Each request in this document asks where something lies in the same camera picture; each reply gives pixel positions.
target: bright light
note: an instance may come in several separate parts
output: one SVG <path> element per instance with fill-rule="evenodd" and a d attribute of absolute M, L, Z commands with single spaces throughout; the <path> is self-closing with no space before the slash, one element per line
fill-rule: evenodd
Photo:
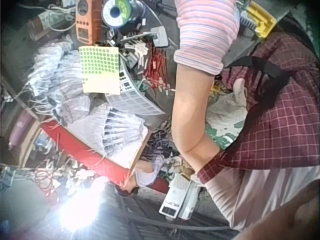
<path fill-rule="evenodd" d="M 59 215 L 64 228 L 74 232 L 89 226 L 95 220 L 105 183 L 104 178 L 95 179 L 90 189 L 79 190 L 61 207 Z"/>

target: paper sheet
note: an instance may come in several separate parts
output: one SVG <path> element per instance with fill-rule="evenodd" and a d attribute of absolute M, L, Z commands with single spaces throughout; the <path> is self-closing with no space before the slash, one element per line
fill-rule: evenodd
<path fill-rule="evenodd" d="M 120 94 L 119 49 L 79 47 L 84 93 Z"/>

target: white shirt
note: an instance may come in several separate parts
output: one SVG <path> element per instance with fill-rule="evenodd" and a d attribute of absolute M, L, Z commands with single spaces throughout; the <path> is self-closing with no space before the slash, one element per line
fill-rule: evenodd
<path fill-rule="evenodd" d="M 242 231 L 290 201 L 316 179 L 320 179 L 320 166 L 272 170 L 225 168 L 205 187 L 230 228 Z"/>

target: solder wire spool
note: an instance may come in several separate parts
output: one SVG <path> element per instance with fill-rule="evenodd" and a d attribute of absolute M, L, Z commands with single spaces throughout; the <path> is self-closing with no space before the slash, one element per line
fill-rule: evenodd
<path fill-rule="evenodd" d="M 142 18 L 146 7 L 138 0 L 107 0 L 101 11 L 104 23 L 112 28 L 120 28 L 128 22 Z"/>

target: striped shirt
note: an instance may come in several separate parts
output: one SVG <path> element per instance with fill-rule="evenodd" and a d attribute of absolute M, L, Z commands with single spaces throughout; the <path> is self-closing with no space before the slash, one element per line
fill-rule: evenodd
<path fill-rule="evenodd" d="M 174 61 L 218 75 L 239 30 L 236 0 L 175 0 L 175 5 L 180 49 Z"/>

